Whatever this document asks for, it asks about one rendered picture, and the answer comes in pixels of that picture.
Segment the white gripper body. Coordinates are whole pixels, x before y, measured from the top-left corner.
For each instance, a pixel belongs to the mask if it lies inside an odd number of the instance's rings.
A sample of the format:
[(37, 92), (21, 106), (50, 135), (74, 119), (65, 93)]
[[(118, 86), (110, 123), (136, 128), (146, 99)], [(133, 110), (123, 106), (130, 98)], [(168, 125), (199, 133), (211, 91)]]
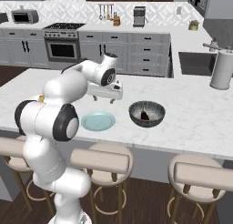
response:
[(90, 96), (105, 97), (119, 100), (123, 97), (123, 86), (121, 83), (111, 83), (108, 86), (102, 87), (94, 83), (88, 85), (87, 93)]

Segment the dark grey speckled bowl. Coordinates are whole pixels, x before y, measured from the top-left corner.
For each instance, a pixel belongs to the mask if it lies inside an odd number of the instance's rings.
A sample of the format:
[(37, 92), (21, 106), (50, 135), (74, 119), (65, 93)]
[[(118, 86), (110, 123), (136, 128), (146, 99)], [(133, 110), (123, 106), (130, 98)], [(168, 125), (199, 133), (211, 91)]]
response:
[[(145, 111), (149, 120), (141, 119), (141, 111)], [(131, 120), (140, 127), (155, 127), (165, 117), (166, 110), (160, 104), (153, 101), (137, 101), (128, 108)]]

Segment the grey fridge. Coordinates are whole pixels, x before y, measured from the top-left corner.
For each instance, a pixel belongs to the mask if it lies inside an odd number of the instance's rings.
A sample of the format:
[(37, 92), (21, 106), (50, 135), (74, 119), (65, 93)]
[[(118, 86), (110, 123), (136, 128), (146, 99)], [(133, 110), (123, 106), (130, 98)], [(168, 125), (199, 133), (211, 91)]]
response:
[(218, 46), (233, 48), (233, 0), (188, 0), (204, 17), (203, 27)]

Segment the light blue plate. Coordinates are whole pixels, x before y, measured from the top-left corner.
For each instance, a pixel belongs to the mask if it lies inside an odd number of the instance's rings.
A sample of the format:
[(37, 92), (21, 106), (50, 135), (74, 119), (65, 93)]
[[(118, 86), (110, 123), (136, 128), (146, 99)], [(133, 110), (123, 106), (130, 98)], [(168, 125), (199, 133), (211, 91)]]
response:
[(104, 131), (116, 123), (115, 117), (106, 111), (95, 111), (82, 117), (82, 127), (89, 131)]

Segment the grey base cupboards run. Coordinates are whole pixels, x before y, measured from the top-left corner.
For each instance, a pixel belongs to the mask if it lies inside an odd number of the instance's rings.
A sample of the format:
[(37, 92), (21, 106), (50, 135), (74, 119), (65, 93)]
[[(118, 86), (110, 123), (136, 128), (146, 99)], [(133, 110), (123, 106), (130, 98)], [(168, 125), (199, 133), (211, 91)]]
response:
[(81, 57), (97, 63), (118, 56), (118, 74), (168, 77), (170, 34), (80, 32)]
[(41, 29), (3, 28), (2, 32), (14, 66), (48, 68)]

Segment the beige bar stool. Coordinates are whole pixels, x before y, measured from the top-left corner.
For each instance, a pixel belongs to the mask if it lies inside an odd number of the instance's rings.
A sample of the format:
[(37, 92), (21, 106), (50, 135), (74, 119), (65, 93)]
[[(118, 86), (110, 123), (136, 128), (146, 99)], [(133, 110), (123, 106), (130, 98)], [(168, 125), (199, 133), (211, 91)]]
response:
[(177, 224), (181, 199), (194, 203), (193, 219), (200, 211), (200, 224), (208, 224), (216, 202), (227, 191), (233, 192), (233, 169), (222, 168), (213, 158), (177, 155), (168, 164), (167, 176), (171, 186), (167, 203), (169, 224)]
[(0, 137), (0, 156), (4, 157), (6, 165), (11, 168), (25, 203), (28, 209), (32, 211), (31, 202), (26, 194), (25, 184), (20, 177), (21, 173), (28, 173), (32, 171), (23, 157), (23, 146), (23, 140)]
[[(71, 154), (71, 163), (83, 168), (91, 178), (91, 186), (97, 189), (89, 191), (93, 224), (97, 224), (97, 212), (111, 216), (118, 215), (118, 224), (122, 224), (122, 211), (127, 203), (127, 179), (130, 177), (134, 158), (128, 147), (113, 144), (95, 144), (89, 149), (76, 148)], [(100, 193), (103, 201), (103, 188), (117, 187), (117, 210), (105, 212), (95, 203)]]

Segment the steel stove with oven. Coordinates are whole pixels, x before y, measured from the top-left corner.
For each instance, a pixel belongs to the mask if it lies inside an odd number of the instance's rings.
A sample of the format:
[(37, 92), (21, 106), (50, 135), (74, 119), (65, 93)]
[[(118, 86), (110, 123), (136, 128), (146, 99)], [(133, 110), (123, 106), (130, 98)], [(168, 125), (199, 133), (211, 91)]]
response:
[(83, 23), (54, 23), (43, 29), (50, 62), (77, 63), (81, 57), (78, 29)]

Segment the steel coffee machine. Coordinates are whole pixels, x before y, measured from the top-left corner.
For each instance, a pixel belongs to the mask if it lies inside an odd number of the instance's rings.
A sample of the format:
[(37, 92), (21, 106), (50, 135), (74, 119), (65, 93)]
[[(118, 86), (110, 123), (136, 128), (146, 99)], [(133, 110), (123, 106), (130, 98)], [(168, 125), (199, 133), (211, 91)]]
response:
[(133, 27), (144, 27), (146, 21), (146, 8), (144, 6), (135, 6), (133, 10)]

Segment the dark sink basin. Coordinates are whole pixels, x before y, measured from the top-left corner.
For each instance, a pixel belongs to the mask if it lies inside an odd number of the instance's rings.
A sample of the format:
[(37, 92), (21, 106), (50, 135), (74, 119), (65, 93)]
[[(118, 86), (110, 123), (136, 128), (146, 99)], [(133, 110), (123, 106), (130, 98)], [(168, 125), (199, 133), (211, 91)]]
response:
[(179, 52), (179, 61), (181, 65), (181, 73), (191, 76), (211, 76), (216, 54), (209, 53), (193, 53)]

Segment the grey toaster oven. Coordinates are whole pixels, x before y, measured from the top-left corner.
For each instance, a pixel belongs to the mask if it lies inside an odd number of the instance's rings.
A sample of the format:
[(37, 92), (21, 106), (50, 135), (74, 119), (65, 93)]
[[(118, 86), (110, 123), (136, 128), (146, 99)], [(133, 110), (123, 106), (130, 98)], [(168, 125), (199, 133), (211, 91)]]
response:
[(15, 24), (35, 24), (39, 21), (39, 15), (35, 9), (17, 9), (11, 12)]

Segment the yellow pot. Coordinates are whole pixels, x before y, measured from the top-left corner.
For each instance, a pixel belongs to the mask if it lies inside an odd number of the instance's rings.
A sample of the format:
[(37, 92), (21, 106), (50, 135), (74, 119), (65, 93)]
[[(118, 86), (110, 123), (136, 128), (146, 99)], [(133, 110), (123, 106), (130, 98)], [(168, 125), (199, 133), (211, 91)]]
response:
[(197, 31), (198, 30), (198, 25), (199, 25), (198, 20), (192, 20), (192, 21), (189, 22), (188, 29), (192, 30), (192, 31)]

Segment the white paper towel roll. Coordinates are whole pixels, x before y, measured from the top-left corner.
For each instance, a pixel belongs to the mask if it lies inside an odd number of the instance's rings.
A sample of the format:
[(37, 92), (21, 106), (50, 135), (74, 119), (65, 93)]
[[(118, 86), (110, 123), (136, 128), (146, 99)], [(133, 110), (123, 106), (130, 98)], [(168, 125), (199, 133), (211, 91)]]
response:
[(227, 90), (232, 76), (233, 50), (219, 50), (209, 85), (218, 90)]

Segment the grey tap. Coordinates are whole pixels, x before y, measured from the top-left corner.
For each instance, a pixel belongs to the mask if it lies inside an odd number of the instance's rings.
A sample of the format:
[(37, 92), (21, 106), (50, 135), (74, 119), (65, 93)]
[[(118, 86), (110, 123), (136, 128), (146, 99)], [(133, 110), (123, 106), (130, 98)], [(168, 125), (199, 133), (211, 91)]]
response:
[(222, 50), (222, 47), (218, 46), (218, 41), (214, 37), (209, 44), (204, 43), (203, 46), (208, 47), (210, 52), (215, 52), (216, 50)]

